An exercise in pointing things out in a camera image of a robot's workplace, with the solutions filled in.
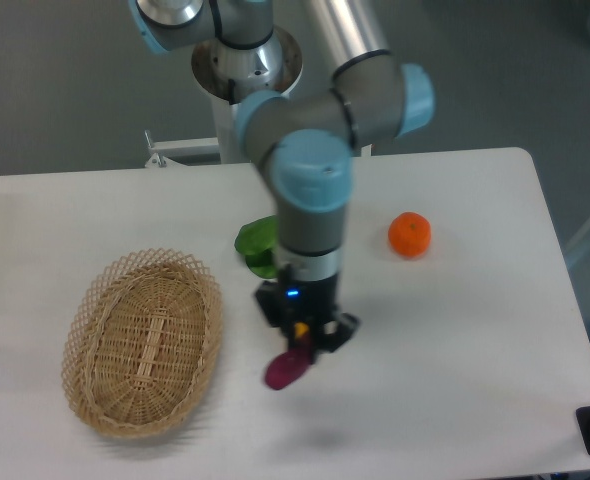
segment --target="woven basket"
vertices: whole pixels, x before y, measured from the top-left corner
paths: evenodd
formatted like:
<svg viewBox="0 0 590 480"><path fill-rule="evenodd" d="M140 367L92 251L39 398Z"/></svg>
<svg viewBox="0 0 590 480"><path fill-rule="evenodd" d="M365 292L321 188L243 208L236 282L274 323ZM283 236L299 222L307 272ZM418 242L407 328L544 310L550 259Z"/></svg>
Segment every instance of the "woven basket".
<svg viewBox="0 0 590 480"><path fill-rule="evenodd" d="M200 261L173 250L122 257L91 284L71 326L69 406L103 435L160 434L199 403L221 333L219 286Z"/></svg>

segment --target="green leaf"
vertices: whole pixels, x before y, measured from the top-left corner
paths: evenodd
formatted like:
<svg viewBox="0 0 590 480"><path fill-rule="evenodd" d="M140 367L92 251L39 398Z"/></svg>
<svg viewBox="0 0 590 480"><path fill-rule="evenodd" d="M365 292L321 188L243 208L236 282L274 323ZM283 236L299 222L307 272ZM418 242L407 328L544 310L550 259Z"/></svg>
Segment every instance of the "green leaf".
<svg viewBox="0 0 590 480"><path fill-rule="evenodd" d="M271 215L244 225L235 239L235 250L242 255L259 255L272 249L276 241L277 218Z"/></svg>
<svg viewBox="0 0 590 480"><path fill-rule="evenodd" d="M277 268L273 264L273 252L265 250L258 255L247 255L246 266L251 272L265 280L277 277Z"/></svg>

